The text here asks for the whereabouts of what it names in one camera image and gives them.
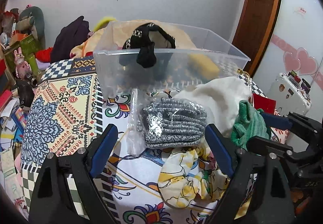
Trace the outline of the red box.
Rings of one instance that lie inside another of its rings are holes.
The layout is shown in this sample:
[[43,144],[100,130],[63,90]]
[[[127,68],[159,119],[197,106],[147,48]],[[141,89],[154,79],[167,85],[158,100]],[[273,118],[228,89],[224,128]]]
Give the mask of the red box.
[[12,92],[10,90],[5,90],[0,96],[0,113],[12,99]]

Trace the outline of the yellow sponge block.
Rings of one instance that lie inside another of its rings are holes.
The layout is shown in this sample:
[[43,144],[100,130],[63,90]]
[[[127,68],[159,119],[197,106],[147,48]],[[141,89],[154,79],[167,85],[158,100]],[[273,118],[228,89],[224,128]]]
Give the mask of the yellow sponge block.
[[202,78],[212,80],[218,77],[220,70],[218,66],[204,54],[189,54],[188,55],[190,66]]

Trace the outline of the dark purple garment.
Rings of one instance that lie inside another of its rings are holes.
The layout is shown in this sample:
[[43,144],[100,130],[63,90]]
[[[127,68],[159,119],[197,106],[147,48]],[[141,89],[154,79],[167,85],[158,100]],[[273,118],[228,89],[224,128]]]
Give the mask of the dark purple garment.
[[57,36],[50,53],[50,63],[70,59],[71,50],[88,39],[89,22],[83,16],[65,26]]

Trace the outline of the grey plush toy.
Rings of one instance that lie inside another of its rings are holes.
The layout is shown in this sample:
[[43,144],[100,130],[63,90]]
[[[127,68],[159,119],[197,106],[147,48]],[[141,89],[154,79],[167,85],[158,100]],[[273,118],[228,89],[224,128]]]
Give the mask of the grey plush toy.
[[31,6],[23,10],[16,23],[16,30],[21,33],[31,33],[33,37],[45,48],[45,22],[42,10]]

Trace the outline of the pink rabbit plush toy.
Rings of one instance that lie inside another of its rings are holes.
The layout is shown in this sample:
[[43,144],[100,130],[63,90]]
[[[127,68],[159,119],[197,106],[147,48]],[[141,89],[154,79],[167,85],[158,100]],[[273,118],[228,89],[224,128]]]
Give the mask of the pink rabbit plush toy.
[[15,72],[16,72],[17,78],[25,79],[25,76],[27,74],[32,74],[31,67],[29,63],[25,60],[25,57],[22,54],[21,47],[14,50],[14,63],[15,63]]

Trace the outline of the yellow round cushion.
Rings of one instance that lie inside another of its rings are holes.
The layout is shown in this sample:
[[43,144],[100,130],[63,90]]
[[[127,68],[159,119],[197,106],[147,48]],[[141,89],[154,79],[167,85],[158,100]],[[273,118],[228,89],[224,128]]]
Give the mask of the yellow round cushion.
[[109,22],[116,21],[117,19],[114,17],[103,17],[92,29],[93,32],[97,32],[98,30],[105,28]]

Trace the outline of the grey gloves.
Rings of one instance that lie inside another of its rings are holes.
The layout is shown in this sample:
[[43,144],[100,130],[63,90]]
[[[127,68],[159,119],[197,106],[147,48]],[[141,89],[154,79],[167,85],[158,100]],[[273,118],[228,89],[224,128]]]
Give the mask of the grey gloves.
[[133,89],[126,136],[128,154],[138,157],[146,149],[198,146],[207,120],[207,111],[198,103],[152,97]]

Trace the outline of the green storage basket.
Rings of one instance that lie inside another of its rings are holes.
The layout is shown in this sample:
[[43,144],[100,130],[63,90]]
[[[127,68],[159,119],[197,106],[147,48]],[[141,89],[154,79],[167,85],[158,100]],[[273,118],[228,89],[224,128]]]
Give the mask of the green storage basket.
[[9,70],[15,74],[15,63],[14,63],[14,51],[21,48],[21,52],[31,68],[36,68],[36,57],[35,53],[42,50],[43,47],[41,43],[36,40],[33,35],[29,35],[23,40],[14,43],[11,47],[7,47],[4,49],[3,54],[5,57],[5,61]]

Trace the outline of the white drawstring pouch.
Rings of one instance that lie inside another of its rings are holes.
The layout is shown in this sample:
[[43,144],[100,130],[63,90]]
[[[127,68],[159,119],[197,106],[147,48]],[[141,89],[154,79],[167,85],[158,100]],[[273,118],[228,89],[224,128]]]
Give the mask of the white drawstring pouch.
[[248,100],[251,90],[237,77],[214,79],[206,84],[189,86],[175,95],[204,107],[208,114],[207,123],[215,124],[226,138],[239,112],[239,102]]

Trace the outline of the patterned bed cover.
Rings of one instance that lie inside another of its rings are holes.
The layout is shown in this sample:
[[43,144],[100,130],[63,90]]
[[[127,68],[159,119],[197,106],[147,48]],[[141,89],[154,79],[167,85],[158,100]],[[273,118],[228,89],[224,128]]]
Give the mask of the patterned bed cover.
[[215,202],[196,201],[185,209],[166,205],[157,180],[170,150],[128,154],[125,133],[130,96],[102,98],[92,57],[50,65],[29,111],[21,151],[22,190],[27,204],[45,156],[71,155],[87,147],[108,124],[117,126],[116,147],[96,185],[117,223],[206,223]]

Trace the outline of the black knitted hat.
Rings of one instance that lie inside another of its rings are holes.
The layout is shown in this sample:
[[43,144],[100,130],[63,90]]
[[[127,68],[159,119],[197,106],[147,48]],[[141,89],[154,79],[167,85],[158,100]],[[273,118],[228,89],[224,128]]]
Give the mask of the black knitted hat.
[[131,37],[126,40],[123,45],[123,50],[139,49],[139,53],[135,56],[136,63],[143,68],[151,68],[159,65],[166,68],[172,54],[161,54],[156,57],[154,53],[157,48],[171,48],[175,49],[176,40],[173,36],[166,33],[160,26],[154,23],[147,23],[136,28]]

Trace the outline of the clear plastic storage bin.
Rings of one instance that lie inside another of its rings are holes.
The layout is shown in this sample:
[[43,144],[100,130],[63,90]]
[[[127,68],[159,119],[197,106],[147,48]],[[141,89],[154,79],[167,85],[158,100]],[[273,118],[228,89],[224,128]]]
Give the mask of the clear plastic storage bin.
[[181,91],[236,76],[250,61],[212,30],[156,20],[109,23],[93,55],[104,98]]

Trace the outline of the floral yellow scrunchie cloth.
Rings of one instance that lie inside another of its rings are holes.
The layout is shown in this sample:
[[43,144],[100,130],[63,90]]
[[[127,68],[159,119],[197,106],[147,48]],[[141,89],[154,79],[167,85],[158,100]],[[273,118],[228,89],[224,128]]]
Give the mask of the floral yellow scrunchie cloth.
[[[191,174],[194,163],[202,158],[212,168]],[[196,198],[218,201],[228,187],[230,178],[223,174],[205,138],[197,147],[174,148],[164,162],[158,188],[162,199],[174,208],[186,208]]]

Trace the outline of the brown wooden door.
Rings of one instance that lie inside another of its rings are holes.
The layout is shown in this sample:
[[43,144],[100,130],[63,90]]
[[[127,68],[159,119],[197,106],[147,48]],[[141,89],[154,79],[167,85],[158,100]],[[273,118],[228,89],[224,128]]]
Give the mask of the brown wooden door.
[[254,75],[269,45],[281,0],[244,0],[233,45],[251,60],[244,70]]

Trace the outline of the green knitted cloth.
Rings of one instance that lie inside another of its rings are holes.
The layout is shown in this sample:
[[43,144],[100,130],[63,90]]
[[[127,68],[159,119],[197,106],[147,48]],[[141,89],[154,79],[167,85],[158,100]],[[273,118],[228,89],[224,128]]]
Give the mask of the green knitted cloth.
[[239,102],[239,112],[231,133],[231,141],[236,146],[247,150],[247,142],[252,137],[271,138],[271,130],[265,124],[263,113],[263,109],[255,109],[247,100]]

